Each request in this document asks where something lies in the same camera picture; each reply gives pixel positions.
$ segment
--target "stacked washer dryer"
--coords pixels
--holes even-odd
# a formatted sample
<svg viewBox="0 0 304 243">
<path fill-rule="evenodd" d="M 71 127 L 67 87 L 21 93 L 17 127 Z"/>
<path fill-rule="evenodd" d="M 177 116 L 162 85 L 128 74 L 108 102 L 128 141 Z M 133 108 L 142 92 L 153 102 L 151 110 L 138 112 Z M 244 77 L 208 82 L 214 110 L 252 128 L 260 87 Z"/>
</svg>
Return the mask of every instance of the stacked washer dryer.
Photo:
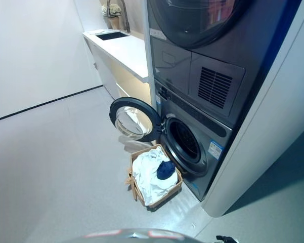
<svg viewBox="0 0 304 243">
<path fill-rule="evenodd" d="M 147 2 L 157 111 L 120 98 L 110 118 L 133 139 L 157 139 L 203 200 L 301 1 Z"/>
</svg>

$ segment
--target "floor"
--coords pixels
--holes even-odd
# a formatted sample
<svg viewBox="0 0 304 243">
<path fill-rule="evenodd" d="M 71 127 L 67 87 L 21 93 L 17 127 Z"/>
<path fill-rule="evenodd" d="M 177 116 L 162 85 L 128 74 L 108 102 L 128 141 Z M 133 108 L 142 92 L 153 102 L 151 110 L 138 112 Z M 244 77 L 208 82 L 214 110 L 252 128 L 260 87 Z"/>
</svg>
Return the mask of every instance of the floor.
<svg viewBox="0 0 304 243">
<path fill-rule="evenodd" d="M 196 236 L 211 220 L 185 185 L 156 212 L 134 201 L 129 152 L 148 145 L 121 136 L 111 102 L 98 88 L 0 121 L 0 243 L 135 227 Z"/>
<path fill-rule="evenodd" d="M 116 228 L 178 231 L 203 242 L 304 242 L 304 133 L 220 218 L 183 185 L 156 212 L 124 182 L 129 153 L 148 144 L 111 124 L 104 88 L 0 121 L 0 243 L 61 242 Z"/>
</svg>

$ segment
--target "countertop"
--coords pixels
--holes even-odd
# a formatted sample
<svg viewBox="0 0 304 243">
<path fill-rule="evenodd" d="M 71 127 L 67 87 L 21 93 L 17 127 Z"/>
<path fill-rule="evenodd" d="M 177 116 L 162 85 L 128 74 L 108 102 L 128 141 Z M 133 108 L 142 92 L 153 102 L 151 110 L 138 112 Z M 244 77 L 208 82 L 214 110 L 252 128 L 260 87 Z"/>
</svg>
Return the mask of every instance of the countertop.
<svg viewBox="0 0 304 243">
<path fill-rule="evenodd" d="M 122 33 L 127 34 L 128 36 L 108 40 L 102 40 L 96 36 L 96 34 L 117 31 L 118 30 L 112 29 L 89 31 L 84 32 L 83 36 L 113 60 L 119 62 L 121 66 L 127 69 L 140 81 L 144 83 L 148 82 L 144 40 L 122 31 Z"/>
</svg>

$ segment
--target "vent grille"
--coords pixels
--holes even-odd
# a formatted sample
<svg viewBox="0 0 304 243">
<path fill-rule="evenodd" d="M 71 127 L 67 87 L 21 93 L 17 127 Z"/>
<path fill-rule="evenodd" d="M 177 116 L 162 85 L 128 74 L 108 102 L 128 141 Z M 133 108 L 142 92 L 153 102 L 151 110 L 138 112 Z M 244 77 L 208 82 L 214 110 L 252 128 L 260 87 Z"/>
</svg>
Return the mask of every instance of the vent grille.
<svg viewBox="0 0 304 243">
<path fill-rule="evenodd" d="M 223 109 L 232 78 L 208 68 L 201 69 L 198 96 Z"/>
</svg>

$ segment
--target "front-loading washing machine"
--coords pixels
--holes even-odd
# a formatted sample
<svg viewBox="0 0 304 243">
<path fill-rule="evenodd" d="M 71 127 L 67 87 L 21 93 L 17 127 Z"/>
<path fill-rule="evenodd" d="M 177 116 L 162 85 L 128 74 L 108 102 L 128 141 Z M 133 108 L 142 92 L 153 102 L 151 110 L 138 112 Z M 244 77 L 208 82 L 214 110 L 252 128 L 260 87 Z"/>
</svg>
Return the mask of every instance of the front-loading washing machine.
<svg viewBox="0 0 304 243">
<path fill-rule="evenodd" d="M 156 83 L 157 111 L 145 102 L 123 97 L 110 106 L 110 119 L 129 138 L 157 140 L 176 163 L 187 186 L 204 199 L 232 130 Z"/>
</svg>

